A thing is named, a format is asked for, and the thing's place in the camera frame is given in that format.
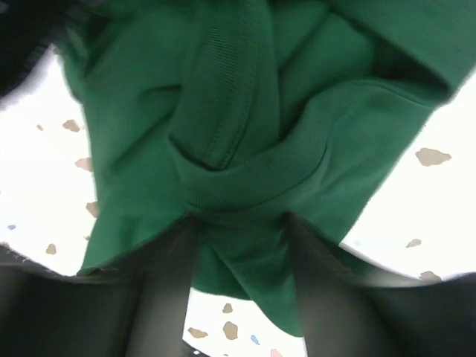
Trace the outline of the green t shirt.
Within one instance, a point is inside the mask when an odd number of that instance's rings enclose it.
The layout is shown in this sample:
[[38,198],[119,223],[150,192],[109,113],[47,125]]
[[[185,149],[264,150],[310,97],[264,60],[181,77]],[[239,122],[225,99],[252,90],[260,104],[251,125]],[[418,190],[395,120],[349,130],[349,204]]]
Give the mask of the green t shirt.
[[193,213],[194,288],[302,336],[284,214],[342,241],[475,65],[475,3],[105,1],[58,48],[99,207],[81,273]]

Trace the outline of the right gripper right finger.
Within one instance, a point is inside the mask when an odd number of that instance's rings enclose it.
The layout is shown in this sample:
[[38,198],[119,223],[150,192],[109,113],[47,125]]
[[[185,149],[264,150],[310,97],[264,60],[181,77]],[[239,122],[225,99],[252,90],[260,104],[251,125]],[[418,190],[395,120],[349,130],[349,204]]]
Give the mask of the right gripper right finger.
[[376,308],[360,283],[400,287],[411,279],[381,268],[354,274],[299,217],[284,233],[309,356],[419,356],[418,340]]

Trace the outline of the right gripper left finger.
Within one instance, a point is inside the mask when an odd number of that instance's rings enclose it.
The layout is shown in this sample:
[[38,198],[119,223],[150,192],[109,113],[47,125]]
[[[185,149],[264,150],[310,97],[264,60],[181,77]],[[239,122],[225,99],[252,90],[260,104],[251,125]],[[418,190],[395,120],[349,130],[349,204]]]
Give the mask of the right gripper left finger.
[[77,356],[182,356],[199,226],[186,215],[141,247],[79,272],[88,283],[125,283],[135,297],[119,308],[123,317],[109,318],[118,322],[118,331],[94,333]]

